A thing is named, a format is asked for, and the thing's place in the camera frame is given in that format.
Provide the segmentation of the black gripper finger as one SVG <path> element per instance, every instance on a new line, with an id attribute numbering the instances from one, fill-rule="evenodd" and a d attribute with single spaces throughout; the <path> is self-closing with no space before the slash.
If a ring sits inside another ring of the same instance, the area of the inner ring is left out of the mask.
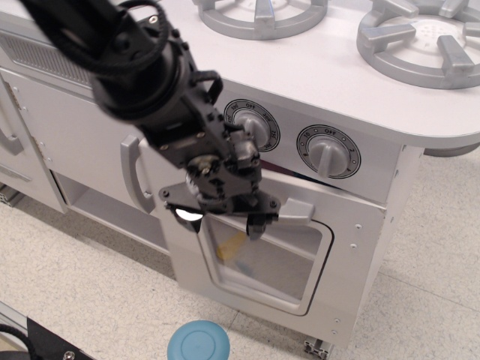
<path id="1" fill-rule="evenodd" d="M 275 214 L 249 214 L 247 216 L 246 232 L 251 241 L 260 239 L 266 227 L 276 221 Z"/>
<path id="2" fill-rule="evenodd" d="M 175 207 L 172 204 L 166 204 L 165 208 L 172 213 L 177 222 L 185 229 L 194 233 L 200 231 L 204 214 Z"/>

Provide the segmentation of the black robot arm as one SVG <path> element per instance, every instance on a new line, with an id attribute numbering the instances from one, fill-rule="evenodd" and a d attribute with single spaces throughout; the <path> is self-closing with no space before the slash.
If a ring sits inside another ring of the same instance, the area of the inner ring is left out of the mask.
<path id="1" fill-rule="evenodd" d="M 253 136 L 216 109 L 224 84 L 197 68 L 189 46 L 156 1 L 150 19 L 135 20 L 140 1 L 25 1 L 50 42 L 90 74 L 96 104 L 141 130 L 148 144 L 186 172 L 161 198 L 176 220 L 198 232 L 206 214 L 243 217 L 259 239 L 280 203 L 260 190 L 260 153 Z"/>

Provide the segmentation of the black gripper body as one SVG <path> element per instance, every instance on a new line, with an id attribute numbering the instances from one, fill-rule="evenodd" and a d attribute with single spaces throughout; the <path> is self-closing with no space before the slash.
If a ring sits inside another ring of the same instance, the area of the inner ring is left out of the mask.
<path id="1" fill-rule="evenodd" d="M 264 225 L 279 217 L 280 201 L 260 190 L 260 153 L 241 125 L 179 125 L 157 135 L 157 150 L 186 179 L 160 190 L 172 211 L 247 218 Z"/>

